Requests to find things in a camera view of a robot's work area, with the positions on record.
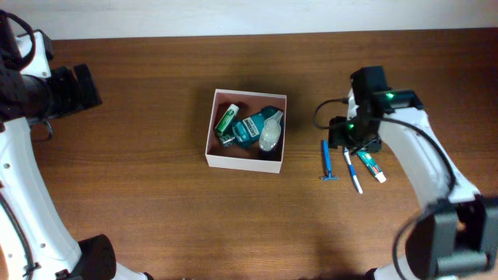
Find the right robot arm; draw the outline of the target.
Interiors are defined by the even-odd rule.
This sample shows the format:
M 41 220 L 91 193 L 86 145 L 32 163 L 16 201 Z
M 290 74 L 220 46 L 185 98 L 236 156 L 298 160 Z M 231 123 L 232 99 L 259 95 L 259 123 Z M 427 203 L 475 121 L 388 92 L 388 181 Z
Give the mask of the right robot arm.
M 497 262 L 497 199 L 482 196 L 437 140 L 411 89 L 388 86 L 381 66 L 350 76 L 344 117 L 327 126 L 329 145 L 350 155 L 387 145 L 416 193 L 421 212 L 398 231 L 389 265 L 368 279 L 459 279 L 492 271 Z

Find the blue disposable razor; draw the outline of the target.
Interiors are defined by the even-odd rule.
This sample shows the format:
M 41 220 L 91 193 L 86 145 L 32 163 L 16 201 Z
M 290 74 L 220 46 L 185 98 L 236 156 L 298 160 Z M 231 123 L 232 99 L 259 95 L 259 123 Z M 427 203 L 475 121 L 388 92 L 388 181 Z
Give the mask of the blue disposable razor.
M 323 180 L 323 181 L 337 181 L 338 177 L 335 176 L 332 172 L 331 158 L 330 158 L 327 140 L 321 141 L 321 151 L 322 151 L 324 168 L 325 168 L 324 176 L 321 177 L 321 180 Z

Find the teal mouthwash bottle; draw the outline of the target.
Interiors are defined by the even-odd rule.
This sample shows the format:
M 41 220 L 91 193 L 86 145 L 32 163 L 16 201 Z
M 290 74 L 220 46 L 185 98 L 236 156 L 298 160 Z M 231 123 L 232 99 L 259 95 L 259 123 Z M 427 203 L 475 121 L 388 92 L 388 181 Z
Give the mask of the teal mouthwash bottle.
M 278 110 L 274 106 L 263 107 L 256 114 L 246 117 L 243 120 L 234 119 L 224 135 L 217 136 L 224 147 L 237 144 L 248 149 L 260 137 L 265 121 Z

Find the blue white toothbrush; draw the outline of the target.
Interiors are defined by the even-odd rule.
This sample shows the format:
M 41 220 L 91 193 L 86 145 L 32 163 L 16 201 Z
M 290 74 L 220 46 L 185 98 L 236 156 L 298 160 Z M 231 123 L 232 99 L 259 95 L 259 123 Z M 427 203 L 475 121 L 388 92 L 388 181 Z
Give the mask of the blue white toothbrush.
M 356 191 L 359 194 L 363 194 L 363 189 L 360 186 L 358 177 L 356 175 L 356 171 L 355 171 L 354 166 L 352 164 L 352 160 L 351 160 L 350 155 L 349 155 L 349 150 L 346 147 L 344 147 L 342 153 L 343 153 L 345 162 L 347 164 L 347 167 L 349 169 L 349 173 L 350 173 L 354 188 L 356 189 Z

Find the green white toothpaste tube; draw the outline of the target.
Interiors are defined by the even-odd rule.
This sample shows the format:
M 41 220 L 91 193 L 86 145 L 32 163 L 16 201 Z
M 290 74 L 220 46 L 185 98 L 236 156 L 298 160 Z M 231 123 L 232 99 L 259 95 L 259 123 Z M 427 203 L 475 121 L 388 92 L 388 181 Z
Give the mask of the green white toothpaste tube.
M 366 168 L 370 171 L 370 173 L 380 182 L 384 183 L 387 179 L 381 170 L 381 168 L 378 166 L 377 162 L 374 160 L 374 158 L 365 151 L 359 151 L 357 153 L 358 157 L 360 160 L 363 162 L 363 164 L 366 166 Z

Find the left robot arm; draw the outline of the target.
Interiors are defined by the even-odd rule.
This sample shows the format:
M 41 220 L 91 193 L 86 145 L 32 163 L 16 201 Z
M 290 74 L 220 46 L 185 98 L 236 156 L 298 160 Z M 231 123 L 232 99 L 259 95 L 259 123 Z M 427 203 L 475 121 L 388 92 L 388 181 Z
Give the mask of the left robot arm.
M 1 249 L 10 279 L 149 279 L 117 262 L 103 234 L 77 241 L 47 191 L 32 127 L 101 105 L 89 67 L 52 69 L 51 39 L 1 12 Z

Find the clear purple pump bottle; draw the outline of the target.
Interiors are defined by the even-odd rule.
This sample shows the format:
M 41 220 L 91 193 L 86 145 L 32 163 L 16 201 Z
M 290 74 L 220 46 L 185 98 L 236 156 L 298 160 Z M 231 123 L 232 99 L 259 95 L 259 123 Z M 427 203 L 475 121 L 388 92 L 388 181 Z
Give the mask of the clear purple pump bottle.
M 282 133 L 282 116 L 283 112 L 278 110 L 265 121 L 258 141 L 259 156 L 264 160 L 270 160 L 275 153 Z

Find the green white small carton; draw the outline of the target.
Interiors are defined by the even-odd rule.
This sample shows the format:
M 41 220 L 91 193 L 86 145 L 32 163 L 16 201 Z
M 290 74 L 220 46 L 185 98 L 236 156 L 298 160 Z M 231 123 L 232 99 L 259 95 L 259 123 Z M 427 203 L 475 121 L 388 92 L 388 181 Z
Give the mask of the green white small carton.
M 215 133 L 217 136 L 224 135 L 228 130 L 228 127 L 231 125 L 237 113 L 239 111 L 239 107 L 235 104 L 230 104 L 226 109 L 225 113 L 222 115 L 218 124 L 215 126 Z

